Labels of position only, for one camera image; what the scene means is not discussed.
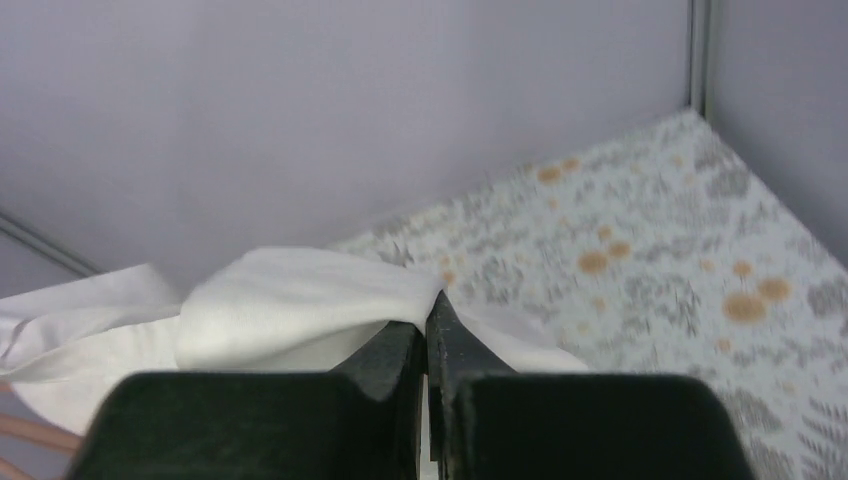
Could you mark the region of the white shirt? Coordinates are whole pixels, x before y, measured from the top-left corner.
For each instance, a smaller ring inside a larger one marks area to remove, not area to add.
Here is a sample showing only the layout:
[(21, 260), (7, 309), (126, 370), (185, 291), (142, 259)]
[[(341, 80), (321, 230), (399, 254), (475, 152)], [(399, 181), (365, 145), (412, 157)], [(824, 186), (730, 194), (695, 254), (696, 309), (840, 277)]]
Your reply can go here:
[(423, 332), (445, 281), (312, 248), (260, 248), (180, 295), (135, 267), (4, 298), (1, 379), (44, 420), (86, 432), (125, 378), (326, 371), (391, 321)]

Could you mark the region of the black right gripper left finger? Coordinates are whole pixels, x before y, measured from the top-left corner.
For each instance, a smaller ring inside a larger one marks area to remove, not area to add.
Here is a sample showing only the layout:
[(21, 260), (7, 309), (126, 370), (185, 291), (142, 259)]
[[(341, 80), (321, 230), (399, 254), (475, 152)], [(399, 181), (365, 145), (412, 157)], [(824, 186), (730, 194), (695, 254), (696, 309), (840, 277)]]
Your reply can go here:
[(392, 322), (324, 373), (135, 374), (70, 479), (414, 479), (424, 340)]

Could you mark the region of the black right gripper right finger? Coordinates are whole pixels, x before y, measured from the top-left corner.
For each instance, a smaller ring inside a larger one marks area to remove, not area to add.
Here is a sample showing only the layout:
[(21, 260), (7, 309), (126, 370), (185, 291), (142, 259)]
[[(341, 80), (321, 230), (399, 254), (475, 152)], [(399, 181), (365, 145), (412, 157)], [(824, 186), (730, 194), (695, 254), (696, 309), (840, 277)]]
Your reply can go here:
[(750, 479), (731, 418), (675, 374), (521, 373), (445, 294), (426, 324), (431, 455), (443, 479)]

